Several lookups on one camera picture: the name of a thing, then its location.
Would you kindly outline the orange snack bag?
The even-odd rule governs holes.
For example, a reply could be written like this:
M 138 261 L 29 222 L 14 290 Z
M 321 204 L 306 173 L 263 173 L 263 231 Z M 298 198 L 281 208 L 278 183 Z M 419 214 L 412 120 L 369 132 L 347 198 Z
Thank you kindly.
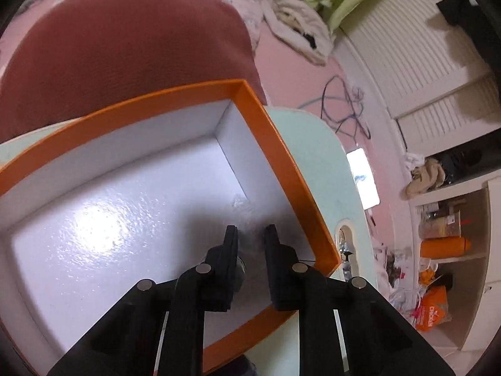
M 415 328 L 420 332 L 428 332 L 432 328 L 451 320 L 447 288 L 444 285 L 429 288 L 417 310 Z

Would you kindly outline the orange bottle on shelf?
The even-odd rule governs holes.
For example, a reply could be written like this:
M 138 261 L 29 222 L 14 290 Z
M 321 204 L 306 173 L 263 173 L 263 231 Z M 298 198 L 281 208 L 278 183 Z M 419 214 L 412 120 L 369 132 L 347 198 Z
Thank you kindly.
M 461 257 L 472 247 L 464 237 L 431 238 L 421 242 L 420 256 L 430 259 Z

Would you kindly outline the orange cardboard box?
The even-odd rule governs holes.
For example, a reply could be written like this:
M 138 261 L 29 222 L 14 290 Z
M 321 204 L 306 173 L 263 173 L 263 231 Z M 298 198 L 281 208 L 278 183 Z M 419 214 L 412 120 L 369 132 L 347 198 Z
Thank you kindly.
M 239 230 L 242 290 L 205 317 L 202 369 L 267 338 L 274 310 L 261 235 L 299 259 L 340 257 L 319 205 L 249 85 L 203 82 L 100 110 L 42 138 L 1 170 L 1 329 L 45 375 L 138 281 L 163 283 Z

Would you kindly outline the white smartphone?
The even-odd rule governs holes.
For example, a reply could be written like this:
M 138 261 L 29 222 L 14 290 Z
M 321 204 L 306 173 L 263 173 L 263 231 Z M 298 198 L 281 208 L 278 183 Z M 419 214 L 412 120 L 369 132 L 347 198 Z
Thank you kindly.
M 346 158 L 364 210 L 367 211 L 378 206 L 380 197 L 369 159 L 364 149 L 357 148 L 347 153 Z

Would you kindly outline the red maroon pillow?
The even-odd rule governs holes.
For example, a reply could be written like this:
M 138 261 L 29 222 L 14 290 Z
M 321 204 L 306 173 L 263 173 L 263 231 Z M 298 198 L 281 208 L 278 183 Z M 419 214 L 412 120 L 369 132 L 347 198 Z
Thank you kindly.
M 223 0 L 65 0 L 15 49 L 1 80 L 1 139 L 203 81 L 264 97 L 251 40 Z

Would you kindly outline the white clothes pile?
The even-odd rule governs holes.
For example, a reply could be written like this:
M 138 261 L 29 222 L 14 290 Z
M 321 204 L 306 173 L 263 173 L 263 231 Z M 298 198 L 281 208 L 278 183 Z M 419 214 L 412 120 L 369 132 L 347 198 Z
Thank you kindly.
M 325 66 L 333 50 L 327 25 L 302 0 L 261 0 L 273 35 L 314 65 Z

